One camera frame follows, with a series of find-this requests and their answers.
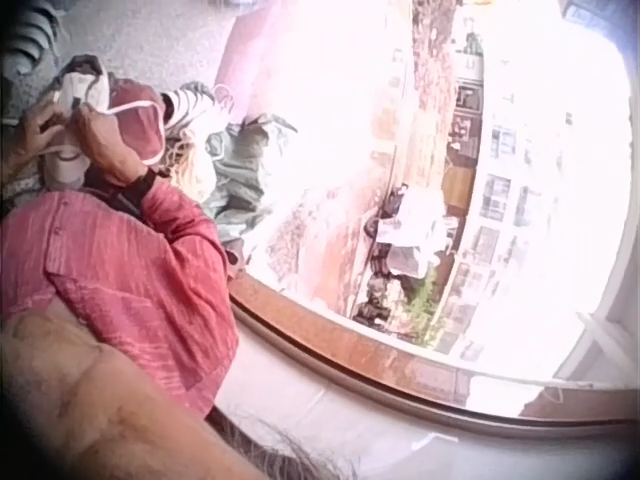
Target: wristwatch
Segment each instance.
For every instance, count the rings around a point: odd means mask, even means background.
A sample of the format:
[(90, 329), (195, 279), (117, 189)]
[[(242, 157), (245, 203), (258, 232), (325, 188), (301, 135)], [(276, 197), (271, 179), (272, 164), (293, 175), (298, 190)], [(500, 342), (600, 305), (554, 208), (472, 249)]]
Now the wristwatch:
[(147, 172), (122, 189), (121, 195), (133, 205), (140, 207), (142, 199), (149, 193), (158, 174), (151, 168)]

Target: hand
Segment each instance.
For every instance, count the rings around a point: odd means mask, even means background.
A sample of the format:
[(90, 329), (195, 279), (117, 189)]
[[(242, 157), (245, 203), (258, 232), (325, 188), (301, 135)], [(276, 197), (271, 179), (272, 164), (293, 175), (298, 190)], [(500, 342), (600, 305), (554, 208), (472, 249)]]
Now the hand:
[(115, 116), (100, 113), (85, 103), (75, 110), (71, 126), (83, 153), (111, 183), (127, 186), (147, 172), (138, 154), (122, 140)]
[(29, 108), (20, 119), (15, 143), (9, 155), (12, 169), (25, 166), (64, 131), (64, 115), (53, 100), (54, 92)]

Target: window sill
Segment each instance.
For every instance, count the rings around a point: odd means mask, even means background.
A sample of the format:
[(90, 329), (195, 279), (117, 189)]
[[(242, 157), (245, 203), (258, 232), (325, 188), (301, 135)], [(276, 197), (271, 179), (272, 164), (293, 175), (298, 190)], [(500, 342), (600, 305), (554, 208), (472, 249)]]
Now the window sill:
[[(539, 387), (539, 393), (517, 415), (497, 415), (495, 408), (493, 412), (472, 412), (466, 406), (471, 391), (477, 388), (471, 380), (486, 375), (418, 356), (351, 330), (246, 274), (239, 276), (230, 290), (238, 320), (268, 343), (342, 387), (413, 416), (434, 421), (434, 412), (442, 417), (446, 411), (449, 421), (463, 418), (468, 422), (474, 416), (485, 428), (508, 418), (529, 433), (550, 426), (575, 431), (594, 422), (637, 422), (639, 395), (631, 389)], [(515, 381), (489, 380), (518, 387)]]

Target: gray hair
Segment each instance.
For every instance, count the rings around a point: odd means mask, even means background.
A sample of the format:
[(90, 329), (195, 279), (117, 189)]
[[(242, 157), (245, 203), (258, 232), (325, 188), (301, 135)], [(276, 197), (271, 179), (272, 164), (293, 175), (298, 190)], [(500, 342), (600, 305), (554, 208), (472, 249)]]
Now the gray hair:
[(325, 458), (314, 458), (299, 443), (288, 435), (276, 431), (290, 452), (267, 448), (237, 427), (218, 408), (211, 411), (207, 423), (220, 437), (271, 480), (356, 480), (353, 467), (349, 472), (341, 471), (335, 462)]

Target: red shirt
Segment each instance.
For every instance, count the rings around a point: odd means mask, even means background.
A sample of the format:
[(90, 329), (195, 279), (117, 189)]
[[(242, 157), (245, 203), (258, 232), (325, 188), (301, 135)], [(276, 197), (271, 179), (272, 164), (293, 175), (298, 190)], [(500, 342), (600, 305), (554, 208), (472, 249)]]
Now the red shirt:
[(51, 192), (2, 222), (2, 317), (57, 295), (102, 342), (206, 415), (238, 345), (214, 223), (162, 179), (153, 229), (80, 192)]

